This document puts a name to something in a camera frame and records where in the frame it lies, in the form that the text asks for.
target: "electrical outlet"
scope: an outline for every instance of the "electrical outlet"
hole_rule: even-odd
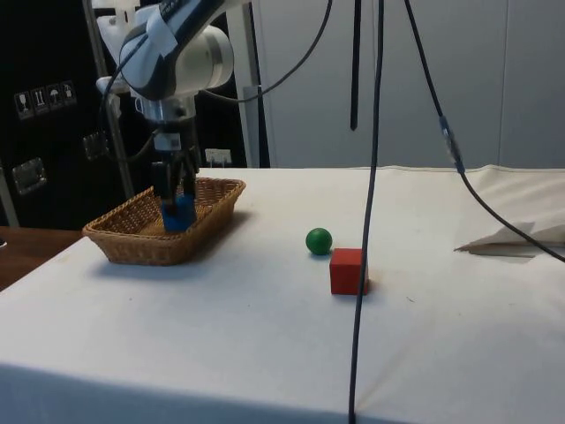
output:
[[[231,165],[231,151],[227,148],[207,148],[205,153],[206,162],[212,166]]]

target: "cable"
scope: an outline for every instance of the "cable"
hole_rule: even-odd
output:
[[[362,0],[355,0],[353,15],[353,62],[351,66],[351,116],[350,128],[357,130],[359,120],[359,65],[361,56]]]
[[[457,173],[461,176],[461,180],[465,184],[465,187],[467,187],[467,190],[469,190],[469,193],[478,202],[478,204],[481,207],[483,207],[483,209],[486,210],[486,212],[488,212],[499,223],[504,225],[509,230],[513,231],[515,234],[520,236],[522,239],[526,240],[528,243],[532,244],[533,246],[537,247],[543,252],[553,256],[558,261],[565,262],[565,257],[561,256],[560,254],[550,249],[549,247],[544,246],[542,243],[534,239],[532,236],[517,229],[514,225],[506,221],[500,215],[498,215],[490,206],[488,206],[488,204],[478,195],[478,193],[472,187],[471,183],[469,182],[469,179],[467,178],[467,175],[465,174],[465,167],[463,164],[463,158],[461,156],[461,153],[459,152],[459,147],[457,146],[453,133],[449,129],[448,120],[443,116],[443,113],[441,111],[440,101],[438,100],[438,96],[435,93],[435,87],[433,86],[432,77],[430,75],[430,70],[428,68],[426,61],[426,53],[424,52],[424,48],[422,47],[422,41],[420,40],[418,26],[416,25],[416,20],[414,19],[414,13],[412,12],[410,0],[404,0],[404,4],[406,5],[406,11],[408,12],[408,17],[410,19],[410,23],[412,26],[412,32],[414,33],[414,38],[416,39],[416,44],[418,45],[420,61],[422,62],[422,67],[424,68],[424,74],[426,75],[427,85],[428,88],[430,89],[430,94],[432,95],[435,109],[437,110],[438,116],[440,118],[441,129],[448,141],[449,153],[453,157],[457,169]]]
[[[438,95],[435,93],[435,88],[433,87],[432,75],[430,75],[430,69],[427,65],[426,54],[424,53],[424,46],[422,46],[422,40],[420,39],[418,26],[416,25],[416,20],[414,19],[412,6],[409,0],[404,0],[404,4],[406,4],[406,11],[408,12],[408,18],[410,19],[412,32],[414,33],[414,38],[416,39],[416,44],[418,45],[418,53],[420,55],[420,61],[422,62],[422,67],[424,68],[424,74],[426,75],[427,86],[430,88],[430,94],[432,95],[433,105],[435,106],[438,115],[442,117],[443,111],[441,110],[441,105],[440,105],[440,101],[438,100]]]
[[[149,38],[147,36],[147,34],[143,34],[143,36],[141,37],[141,40],[139,40],[139,42],[136,44],[136,46],[133,48],[133,50],[130,51],[127,54],[126,57],[124,57],[124,60],[122,60],[120,62],[120,64],[116,68],[116,71],[114,72],[114,74],[112,75],[112,77],[108,81],[108,85],[106,86],[106,89],[104,90],[104,94],[102,95],[100,108],[98,109],[98,125],[100,126],[102,131],[103,131],[103,128],[104,128],[104,111],[106,110],[106,105],[108,104],[108,97],[109,97],[109,94],[112,90],[112,86],[114,86],[114,83],[116,82],[117,77],[119,76],[120,72],[125,68],[125,66],[128,64],[128,62],[130,60],[132,60],[133,55],[135,55],[139,51],[139,49],[141,49],[141,46],[147,40],[147,38]],[[149,149],[149,146],[151,146],[151,142],[153,141],[155,135],[156,135],[156,132],[153,132],[151,134],[151,136],[149,137],[149,140],[147,141],[147,143],[143,146],[143,148],[137,154],[135,154],[132,157],[126,157],[125,159],[118,159],[118,158],[111,155],[111,153],[108,150],[108,147],[106,147],[106,156],[112,162],[118,162],[118,163],[137,162],[147,152],[147,150]]]
[[[155,135],[159,133],[159,130],[154,130],[151,132],[151,135],[147,139],[146,143],[143,145],[141,150],[133,156],[126,157],[125,159],[119,159],[111,155],[111,153],[106,149],[106,156],[112,161],[116,163],[136,163],[139,159],[141,159],[151,148],[153,145],[153,141],[155,139]]]
[[[254,100],[260,99],[264,95],[267,95],[268,93],[273,91],[275,88],[279,87],[284,81],[286,81],[288,78],[290,78],[294,74],[294,72],[296,72],[300,67],[302,67],[302,65],[306,62],[306,60],[308,60],[310,58],[310,56],[312,55],[312,53],[314,52],[314,50],[318,46],[318,43],[320,42],[321,36],[324,35],[324,32],[326,31],[326,26],[328,25],[329,16],[330,16],[331,11],[332,11],[333,3],[334,3],[334,0],[328,0],[328,7],[326,8],[326,15],[324,16],[324,20],[321,23],[320,30],[318,31],[316,38],[314,39],[312,45],[310,46],[310,49],[308,49],[308,51],[306,51],[306,53],[302,57],[302,59],[300,59],[300,61],[290,71],[285,73],[284,76],[282,76],[282,78],[280,78],[271,87],[266,88],[266,89],[262,90],[259,94],[253,95],[253,96],[251,96],[247,99],[232,99],[230,97],[225,97],[223,95],[217,95],[216,93],[212,93],[211,91],[208,91],[208,90],[203,90],[203,91],[201,91],[201,93],[204,94],[204,95],[207,95],[208,97],[211,97],[213,99],[220,100],[222,102],[231,103],[231,104],[240,104],[240,103],[247,103],[247,102],[252,102]]]
[[[371,229],[371,214],[373,212],[373,197],[377,164],[379,162],[379,127],[380,127],[380,83],[382,80],[382,59],[384,56],[384,14],[385,2],[379,0],[379,46],[377,53],[377,71],[374,84],[373,105],[373,152],[371,154],[371,176],[369,178],[369,193],[365,211],[365,224],[363,226],[363,246],[361,256],[361,276],[359,278],[357,304],[355,306],[355,323],[353,325],[353,345],[351,348],[351,376],[350,376],[350,402],[349,423],[355,424],[355,389],[357,386],[357,363],[359,347],[359,331],[361,327],[361,308],[363,307],[363,292],[365,291],[365,274],[367,270],[367,253],[369,250],[369,231]]]

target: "black cabinet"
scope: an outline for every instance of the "black cabinet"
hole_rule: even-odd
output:
[[[19,223],[77,230],[125,199],[117,166],[90,162],[83,146],[97,132],[100,101],[85,14],[78,0],[3,8],[0,159]]]

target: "woven basket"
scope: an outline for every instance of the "woven basket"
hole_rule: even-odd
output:
[[[237,198],[244,189],[243,181],[198,178],[198,219],[186,232],[165,231],[161,201],[154,197],[153,188],[92,221],[82,232],[111,262],[176,265],[190,260],[203,242],[230,221]]]

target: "red block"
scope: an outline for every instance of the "red block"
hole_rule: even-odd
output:
[[[368,273],[365,272],[364,294],[369,290]],[[335,249],[329,263],[332,294],[357,295],[361,277],[361,249]]]

